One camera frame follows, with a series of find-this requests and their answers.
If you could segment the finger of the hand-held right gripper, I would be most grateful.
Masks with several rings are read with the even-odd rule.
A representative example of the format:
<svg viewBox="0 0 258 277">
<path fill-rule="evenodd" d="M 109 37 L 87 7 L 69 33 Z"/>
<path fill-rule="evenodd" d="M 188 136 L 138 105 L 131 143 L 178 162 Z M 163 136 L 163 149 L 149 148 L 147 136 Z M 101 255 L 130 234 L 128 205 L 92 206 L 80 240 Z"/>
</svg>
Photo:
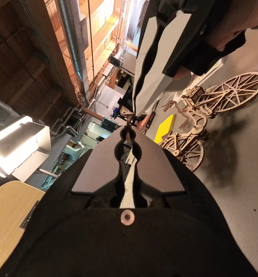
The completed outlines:
<svg viewBox="0 0 258 277">
<path fill-rule="evenodd" d="M 140 46 L 138 48 L 138 53 L 136 57 L 135 64 L 135 73 L 134 73 L 134 85 L 133 85 L 133 109 L 139 107 L 139 104 L 136 104 L 136 96 L 139 94 L 140 89 L 143 88 L 144 78 L 148 70 L 150 69 L 152 62 L 148 57 L 148 52 L 152 42 L 157 36 L 157 19 L 150 17 L 148 19 L 143 39 L 140 41 Z"/>
<path fill-rule="evenodd" d="M 144 78 L 143 88 L 136 96 L 136 104 L 140 106 L 133 109 L 135 115 L 144 114 L 160 93 L 182 91 L 188 85 L 190 73 L 179 80 L 173 80 L 175 74 L 169 77 L 162 72 L 189 19 L 190 14 L 178 11 L 165 27 L 160 26 L 160 21 L 157 19 L 157 36 L 148 52 L 152 64 L 150 64 L 151 67 Z"/>
</svg>

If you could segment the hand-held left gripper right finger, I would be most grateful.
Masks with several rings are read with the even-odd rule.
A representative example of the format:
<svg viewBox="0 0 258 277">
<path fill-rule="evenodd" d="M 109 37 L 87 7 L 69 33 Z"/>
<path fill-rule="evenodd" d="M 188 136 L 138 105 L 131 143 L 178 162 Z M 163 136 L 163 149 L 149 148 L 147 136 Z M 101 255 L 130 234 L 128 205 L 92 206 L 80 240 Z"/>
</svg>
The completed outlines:
<svg viewBox="0 0 258 277">
<path fill-rule="evenodd" d="M 184 193 L 184 187 L 162 148 L 132 127 L 132 155 L 136 162 L 132 184 L 133 200 L 139 196 L 159 198 Z"/>
</svg>

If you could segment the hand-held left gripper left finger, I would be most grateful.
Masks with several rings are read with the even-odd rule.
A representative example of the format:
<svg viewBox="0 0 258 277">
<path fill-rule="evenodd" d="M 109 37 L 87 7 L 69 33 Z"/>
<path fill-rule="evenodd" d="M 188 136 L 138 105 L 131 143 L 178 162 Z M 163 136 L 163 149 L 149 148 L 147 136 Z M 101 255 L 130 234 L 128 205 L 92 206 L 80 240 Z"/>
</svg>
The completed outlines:
<svg viewBox="0 0 258 277">
<path fill-rule="evenodd" d="M 125 139 L 125 127 L 120 127 L 99 142 L 88 155 L 71 193 L 83 196 L 117 196 L 115 185 L 121 179 L 119 156 Z"/>
</svg>

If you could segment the thin wooden model part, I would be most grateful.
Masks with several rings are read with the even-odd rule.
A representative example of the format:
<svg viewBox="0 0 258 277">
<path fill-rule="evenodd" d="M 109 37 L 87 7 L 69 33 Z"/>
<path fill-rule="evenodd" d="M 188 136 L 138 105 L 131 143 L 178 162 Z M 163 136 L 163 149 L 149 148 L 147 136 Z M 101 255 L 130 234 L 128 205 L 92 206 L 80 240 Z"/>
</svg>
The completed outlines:
<svg viewBox="0 0 258 277">
<path fill-rule="evenodd" d="M 131 115 L 126 114 L 125 116 L 125 141 L 130 142 L 130 122 L 131 122 Z"/>
</svg>

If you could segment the wooden bicycle model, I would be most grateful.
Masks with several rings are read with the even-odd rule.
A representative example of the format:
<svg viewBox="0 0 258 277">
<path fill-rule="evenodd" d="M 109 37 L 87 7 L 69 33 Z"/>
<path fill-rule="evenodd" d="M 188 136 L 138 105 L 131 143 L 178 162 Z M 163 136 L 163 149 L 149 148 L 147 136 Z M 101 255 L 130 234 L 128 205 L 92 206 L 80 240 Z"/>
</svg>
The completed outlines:
<svg viewBox="0 0 258 277">
<path fill-rule="evenodd" d="M 203 160 L 201 141 L 207 141 L 209 136 L 205 130 L 208 119 L 220 113 L 238 109 L 256 96 L 258 72 L 237 75 L 209 89 L 187 89 L 180 95 L 180 101 L 185 105 L 183 108 L 179 109 L 175 101 L 169 101 L 162 107 L 164 112 L 175 107 L 185 118 L 178 130 L 185 131 L 189 122 L 192 127 L 188 132 L 180 134 L 169 131 L 161 138 L 161 148 L 169 151 L 191 172 L 196 171 Z"/>
</svg>

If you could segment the person's right hand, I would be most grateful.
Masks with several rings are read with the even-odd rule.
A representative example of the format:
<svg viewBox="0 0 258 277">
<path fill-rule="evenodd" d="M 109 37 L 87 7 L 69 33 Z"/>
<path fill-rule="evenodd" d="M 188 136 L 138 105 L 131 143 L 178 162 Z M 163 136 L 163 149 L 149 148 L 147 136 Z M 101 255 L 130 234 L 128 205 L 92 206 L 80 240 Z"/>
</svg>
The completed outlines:
<svg viewBox="0 0 258 277">
<path fill-rule="evenodd" d="M 217 23 L 213 31 L 204 37 L 204 41 L 222 52 L 227 42 L 240 31 L 246 31 L 249 28 L 258 29 L 258 0 L 233 0 L 224 17 Z M 188 72 L 185 67 L 178 67 L 174 80 L 185 77 Z"/>
</svg>

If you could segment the white instruction booklet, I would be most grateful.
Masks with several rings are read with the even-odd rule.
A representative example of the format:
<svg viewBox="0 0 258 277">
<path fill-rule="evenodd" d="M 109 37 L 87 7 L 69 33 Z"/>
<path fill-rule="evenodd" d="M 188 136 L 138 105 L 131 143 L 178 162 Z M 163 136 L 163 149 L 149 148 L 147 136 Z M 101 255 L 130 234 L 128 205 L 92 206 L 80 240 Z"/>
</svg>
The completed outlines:
<svg viewBox="0 0 258 277">
<path fill-rule="evenodd" d="M 223 64 L 224 64 L 224 57 L 217 60 L 217 61 L 213 64 L 213 66 L 210 67 L 210 69 L 209 69 L 205 74 L 203 74 L 203 75 L 201 75 L 201 76 L 197 76 L 197 77 L 194 79 L 192 83 L 194 83 L 195 86 L 199 86 L 199 85 L 202 83 L 204 80 L 207 80 L 210 76 L 212 76 L 216 70 L 218 70 L 218 69 L 223 66 Z"/>
</svg>

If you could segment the yellow block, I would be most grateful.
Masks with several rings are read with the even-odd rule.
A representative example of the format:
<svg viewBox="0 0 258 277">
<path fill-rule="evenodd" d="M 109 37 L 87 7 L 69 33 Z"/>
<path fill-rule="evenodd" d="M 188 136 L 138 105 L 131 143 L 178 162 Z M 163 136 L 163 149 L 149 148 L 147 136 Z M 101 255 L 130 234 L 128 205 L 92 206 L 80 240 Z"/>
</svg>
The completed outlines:
<svg viewBox="0 0 258 277">
<path fill-rule="evenodd" d="M 154 135 L 154 139 L 153 139 L 153 142 L 156 144 L 160 144 L 163 141 L 163 139 L 161 139 L 161 138 L 163 135 L 167 134 L 169 131 L 172 131 L 175 117 L 176 117 L 176 114 L 172 114 L 159 125 L 158 130 Z"/>
</svg>

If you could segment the flat monitor screen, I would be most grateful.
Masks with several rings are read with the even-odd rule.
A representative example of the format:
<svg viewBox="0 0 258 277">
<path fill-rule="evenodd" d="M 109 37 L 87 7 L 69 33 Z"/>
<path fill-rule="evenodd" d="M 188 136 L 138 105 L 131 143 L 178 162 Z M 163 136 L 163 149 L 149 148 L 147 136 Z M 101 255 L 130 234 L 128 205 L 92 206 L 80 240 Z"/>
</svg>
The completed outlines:
<svg viewBox="0 0 258 277">
<path fill-rule="evenodd" d="M 104 117 L 99 125 L 99 128 L 104 131 L 112 133 L 113 131 L 115 131 L 118 129 L 118 123 Z"/>
</svg>

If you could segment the dark brown cardboard box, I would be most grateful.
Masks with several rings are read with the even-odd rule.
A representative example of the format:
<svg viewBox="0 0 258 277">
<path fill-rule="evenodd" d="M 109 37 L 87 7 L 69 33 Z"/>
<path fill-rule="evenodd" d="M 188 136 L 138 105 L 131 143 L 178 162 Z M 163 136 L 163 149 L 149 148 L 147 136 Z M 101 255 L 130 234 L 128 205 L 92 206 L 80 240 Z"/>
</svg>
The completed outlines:
<svg viewBox="0 0 258 277">
<path fill-rule="evenodd" d="M 136 130 L 144 133 L 147 131 L 154 118 L 154 112 L 149 113 L 141 121 L 139 121 L 136 126 Z"/>
</svg>

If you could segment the white studio light panel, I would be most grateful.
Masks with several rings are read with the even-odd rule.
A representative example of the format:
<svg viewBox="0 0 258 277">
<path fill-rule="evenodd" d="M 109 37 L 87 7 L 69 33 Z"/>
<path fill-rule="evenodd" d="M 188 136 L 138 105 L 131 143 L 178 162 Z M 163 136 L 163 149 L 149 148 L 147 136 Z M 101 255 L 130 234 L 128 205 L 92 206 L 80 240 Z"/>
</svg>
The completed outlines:
<svg viewBox="0 0 258 277">
<path fill-rule="evenodd" d="M 24 182 L 49 152 L 49 128 L 20 116 L 0 131 L 0 176 Z"/>
</svg>

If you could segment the light wooden board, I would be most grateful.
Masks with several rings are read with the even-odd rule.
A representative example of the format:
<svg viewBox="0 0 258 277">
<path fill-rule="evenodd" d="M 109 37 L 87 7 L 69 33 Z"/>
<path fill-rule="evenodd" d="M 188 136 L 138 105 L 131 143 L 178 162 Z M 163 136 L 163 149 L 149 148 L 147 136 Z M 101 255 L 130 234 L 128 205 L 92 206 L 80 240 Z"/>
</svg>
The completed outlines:
<svg viewBox="0 0 258 277">
<path fill-rule="evenodd" d="M 0 267 L 19 242 L 44 194 L 19 181 L 0 186 Z"/>
</svg>

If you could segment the silver ventilation duct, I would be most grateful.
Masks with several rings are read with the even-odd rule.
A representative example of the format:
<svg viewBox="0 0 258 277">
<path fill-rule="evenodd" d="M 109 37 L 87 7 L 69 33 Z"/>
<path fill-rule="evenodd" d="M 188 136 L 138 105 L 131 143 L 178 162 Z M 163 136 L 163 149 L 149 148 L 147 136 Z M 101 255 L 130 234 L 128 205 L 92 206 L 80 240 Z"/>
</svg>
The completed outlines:
<svg viewBox="0 0 258 277">
<path fill-rule="evenodd" d="M 86 20 L 85 16 L 82 20 L 80 17 L 78 1 L 57 0 L 55 3 L 79 91 L 85 107 L 87 107 L 88 79 L 84 55 L 84 50 L 88 47 Z"/>
</svg>

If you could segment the grey ventilation duct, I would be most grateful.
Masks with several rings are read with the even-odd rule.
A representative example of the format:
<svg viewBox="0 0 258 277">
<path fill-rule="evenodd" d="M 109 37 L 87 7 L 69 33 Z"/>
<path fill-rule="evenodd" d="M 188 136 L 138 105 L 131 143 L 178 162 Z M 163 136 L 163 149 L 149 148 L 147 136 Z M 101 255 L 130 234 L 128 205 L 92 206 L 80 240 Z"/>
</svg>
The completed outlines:
<svg viewBox="0 0 258 277">
<path fill-rule="evenodd" d="M 8 105 L 0 101 L 0 127 L 9 123 L 11 120 L 18 118 L 19 115 L 14 112 Z"/>
</svg>

